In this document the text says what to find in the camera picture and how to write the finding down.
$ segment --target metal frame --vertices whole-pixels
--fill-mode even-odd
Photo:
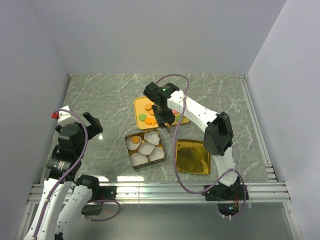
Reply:
[[[278,182],[275,171],[270,161],[267,147],[260,129],[258,118],[252,103],[246,76],[239,75],[242,83],[244,97],[252,119],[254,131],[262,154],[265,169],[268,174],[268,181],[265,182],[247,182],[247,190],[249,193],[248,207],[251,203],[283,203],[286,217],[293,235],[294,240],[303,239],[297,218],[294,214],[291,199],[284,182]],[[186,187],[193,191],[204,189],[204,185],[211,183],[189,182],[185,183]],[[116,199],[121,204],[210,204],[215,201],[206,201],[201,194],[190,194],[184,191],[177,182],[101,182],[101,186],[116,186]],[[32,216],[35,212],[36,205],[39,204],[43,192],[43,184],[34,184],[31,188],[29,198],[23,213],[23,217],[18,229],[16,240],[22,240],[27,234]],[[68,191],[64,203],[69,201],[71,189]],[[219,201],[219,203],[232,203],[232,201]]]
[[[283,207],[285,210],[286,218],[288,219],[288,223],[293,235],[294,240],[301,240],[303,239],[302,233],[299,228],[299,224],[292,206],[291,202],[284,202]]]

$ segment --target green round piece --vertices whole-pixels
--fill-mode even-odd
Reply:
[[[141,122],[143,122],[146,118],[147,118],[147,115],[145,115],[144,113],[142,113],[142,114],[140,114],[139,115],[139,120],[141,121]]]
[[[181,117],[181,114],[175,115],[175,121],[176,121],[176,122],[179,122],[180,117]]]

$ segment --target white wall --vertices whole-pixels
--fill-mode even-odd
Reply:
[[[248,86],[304,239],[319,239],[319,0],[286,2],[249,71]]]
[[[29,0],[69,73],[248,73],[286,0]]]
[[[1,239],[14,239],[46,163],[68,73],[28,0],[0,0]]]

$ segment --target baking tray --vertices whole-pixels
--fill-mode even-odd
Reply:
[[[209,175],[211,155],[202,141],[179,139],[176,141],[175,162],[177,170],[183,173]]]
[[[150,101],[146,96],[139,96],[133,100],[133,106],[134,106],[134,115],[135,115],[135,123],[138,129],[140,130],[146,130],[146,129],[154,129],[158,128],[158,124],[156,121],[155,116],[152,116],[149,111],[145,109],[145,105],[151,104],[154,105],[152,101]],[[139,115],[145,114],[147,118],[154,119],[155,124],[154,125],[148,125],[144,121],[139,120]],[[181,124],[187,124],[190,120],[186,117],[183,117],[183,121]]]
[[[138,132],[138,133],[135,133],[135,134],[127,135],[127,136],[124,137],[125,147],[126,147],[126,149],[128,150],[128,155],[129,155],[130,164],[131,164],[130,156],[131,156],[132,154],[138,153],[138,149],[139,149],[139,148],[137,148],[136,150],[129,150],[128,147],[127,147],[127,138],[131,138],[131,137],[133,137],[133,136],[139,136],[139,137],[141,138],[141,144],[143,144],[143,143],[147,142],[147,141],[144,139],[145,134],[148,133],[148,132],[151,132],[151,131],[155,131],[155,132],[158,134],[158,136],[159,136],[159,133],[158,133],[157,129],[153,128],[153,129],[141,131],[141,132]],[[164,146],[163,146],[162,143],[161,143],[161,138],[160,138],[159,144],[156,145],[156,147],[160,147],[160,148],[163,149],[163,151],[165,151]],[[145,167],[149,167],[149,166],[152,166],[152,165],[155,165],[155,164],[162,163],[162,162],[164,162],[164,161],[166,160],[166,153],[164,153],[164,158],[161,158],[161,159],[158,159],[158,160],[154,160],[154,161],[150,161],[148,155],[147,155],[146,157],[148,158],[148,162],[143,163],[143,164],[140,164],[140,165],[137,165],[137,166],[132,166],[132,165],[131,165],[132,168],[133,168],[134,170],[138,170],[138,169],[142,169],[142,168],[145,168]]]

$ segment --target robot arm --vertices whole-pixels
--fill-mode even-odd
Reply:
[[[232,156],[234,134],[228,114],[225,112],[219,114],[205,108],[190,97],[185,96],[184,92],[172,83],[159,87],[152,82],[146,86],[143,94],[155,103],[152,109],[157,124],[161,128],[168,128],[168,125],[175,121],[172,110],[181,113],[185,98],[184,116],[204,132],[203,145],[214,156],[219,176],[235,167]],[[219,182],[229,188],[237,181],[237,177],[235,172],[229,172]]]
[[[88,132],[88,139],[103,131],[102,126],[97,118],[92,117],[88,112],[83,116],[91,125],[85,126]],[[78,160],[85,145],[85,132],[83,126],[69,113],[57,112],[51,116],[58,120],[56,131],[59,133],[58,145],[52,151],[52,157],[46,164],[44,188],[41,201],[35,214],[33,223],[24,238],[25,240],[66,240],[69,225],[73,224],[74,219],[81,214],[81,209],[93,196],[94,189],[87,184],[80,182],[75,187],[79,194],[72,197],[62,210],[64,199],[69,188],[75,179],[75,175],[81,165],[81,162],[61,181],[48,199],[49,192],[54,188],[61,176],[67,172]],[[89,178],[94,182],[95,188],[99,187],[99,180],[91,176],[81,176],[79,179]],[[43,206],[46,203],[44,215],[41,215]],[[38,232],[36,233],[38,222],[40,221]]]

